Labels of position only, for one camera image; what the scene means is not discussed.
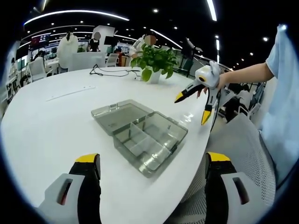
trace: glass railing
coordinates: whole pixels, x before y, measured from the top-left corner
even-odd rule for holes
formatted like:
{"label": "glass railing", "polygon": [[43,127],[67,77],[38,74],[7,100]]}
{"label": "glass railing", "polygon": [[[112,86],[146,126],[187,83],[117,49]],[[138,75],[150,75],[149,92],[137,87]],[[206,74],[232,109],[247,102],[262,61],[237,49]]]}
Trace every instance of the glass railing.
{"label": "glass railing", "polygon": [[[209,65],[210,61],[213,61],[210,58],[206,58],[201,55],[195,54],[193,58],[193,64],[192,64],[192,62],[191,63],[190,61],[188,62],[187,59],[183,57],[183,55],[181,54],[181,50],[175,49],[174,54],[178,60],[178,65],[177,68],[175,69],[175,72],[187,76],[188,78],[194,78],[194,74],[197,69],[200,69],[205,65]],[[221,63],[218,64],[222,73],[231,71],[229,67]]]}

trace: light blue sleeve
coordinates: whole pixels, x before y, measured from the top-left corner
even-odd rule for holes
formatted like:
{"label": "light blue sleeve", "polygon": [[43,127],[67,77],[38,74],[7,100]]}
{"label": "light blue sleeve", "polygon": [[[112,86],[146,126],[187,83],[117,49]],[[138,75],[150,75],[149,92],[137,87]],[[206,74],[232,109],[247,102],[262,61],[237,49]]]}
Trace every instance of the light blue sleeve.
{"label": "light blue sleeve", "polygon": [[279,36],[280,35],[278,29],[278,32],[275,37],[275,44],[270,52],[269,57],[266,60],[266,64],[268,68],[276,78],[278,78],[279,58],[283,58],[283,56],[279,55],[279,41],[280,41]]}

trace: desk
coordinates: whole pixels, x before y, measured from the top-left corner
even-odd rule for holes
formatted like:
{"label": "desk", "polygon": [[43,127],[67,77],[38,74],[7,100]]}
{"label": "desk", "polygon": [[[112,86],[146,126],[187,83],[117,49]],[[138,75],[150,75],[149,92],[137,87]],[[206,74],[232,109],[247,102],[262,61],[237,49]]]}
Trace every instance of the desk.
{"label": "desk", "polygon": [[[105,70],[123,70],[112,67]],[[178,74],[159,84],[125,77],[89,75],[90,69],[47,77],[16,94],[2,120],[4,155],[19,189],[39,206],[44,191],[85,154],[101,157],[100,215],[104,224],[162,224],[184,196],[201,162],[212,119],[200,125],[207,95],[179,104],[176,95],[192,80]],[[133,99],[166,116],[194,117],[186,142],[157,177],[145,178],[114,148],[112,137],[97,124],[91,110]]]}
{"label": "desk", "polygon": [[46,61],[46,67],[50,69],[53,69],[54,72],[58,73],[58,65],[59,60],[55,59],[53,61]]}

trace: person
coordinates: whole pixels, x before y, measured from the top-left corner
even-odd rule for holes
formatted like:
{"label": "person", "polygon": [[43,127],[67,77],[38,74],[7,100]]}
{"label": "person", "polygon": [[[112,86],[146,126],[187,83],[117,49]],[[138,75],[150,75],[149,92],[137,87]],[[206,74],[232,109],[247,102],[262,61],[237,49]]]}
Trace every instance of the person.
{"label": "person", "polygon": [[10,70],[9,70],[9,77],[11,76],[15,76],[18,72],[18,67],[17,64],[15,62],[14,57],[11,59],[11,66],[10,66]]}
{"label": "person", "polygon": [[69,31],[67,35],[61,39],[57,48],[59,73],[67,72],[71,63],[71,55],[77,53],[79,42],[77,37],[72,31]]}
{"label": "person", "polygon": [[45,51],[43,50],[40,50],[36,56],[34,57],[33,61],[35,60],[43,60],[43,66],[45,67],[45,59],[44,59],[44,56],[45,56]]}
{"label": "person", "polygon": [[129,50],[129,55],[132,59],[140,56],[140,52],[142,51],[141,47],[144,44],[144,38],[145,38],[145,34],[140,37],[131,47]]}
{"label": "person", "polygon": [[100,52],[100,41],[93,37],[88,43],[88,51]]}
{"label": "person", "polygon": [[274,163],[276,198],[290,181],[299,158],[299,34],[296,29],[296,26],[279,25],[266,62],[224,73],[218,85],[220,89],[229,83],[258,83],[277,78],[272,103],[260,127],[261,138]]}
{"label": "person", "polygon": [[245,84],[243,90],[239,92],[237,97],[232,98],[225,105],[225,119],[230,122],[235,116],[235,111],[239,110],[239,107],[249,110],[252,95],[249,92],[249,86]]}

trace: black ceiling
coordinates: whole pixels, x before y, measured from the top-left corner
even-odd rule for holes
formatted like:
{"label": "black ceiling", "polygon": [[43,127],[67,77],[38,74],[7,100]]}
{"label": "black ceiling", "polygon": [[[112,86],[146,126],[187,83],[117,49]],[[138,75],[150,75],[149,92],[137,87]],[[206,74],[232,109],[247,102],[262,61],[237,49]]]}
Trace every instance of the black ceiling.
{"label": "black ceiling", "polygon": [[[184,37],[203,50],[202,55],[216,60],[217,50],[215,35],[220,40],[220,63],[230,68],[243,68],[255,63],[262,63],[267,58],[274,43],[278,25],[277,9],[271,6],[272,1],[256,0],[213,0],[217,21],[213,21],[206,0],[184,1],[94,1],[94,0],[48,0],[42,14],[60,10],[86,9],[107,12],[126,17],[124,21],[109,16],[85,13],[69,13],[47,16],[35,20],[24,27],[24,35],[66,25],[107,25],[118,30],[118,35],[138,39],[145,29],[152,28],[176,43]],[[66,28],[56,28],[56,33],[66,32]],[[77,27],[77,31],[90,31],[92,27]],[[168,40],[156,35],[156,45],[167,43],[177,48]]]}

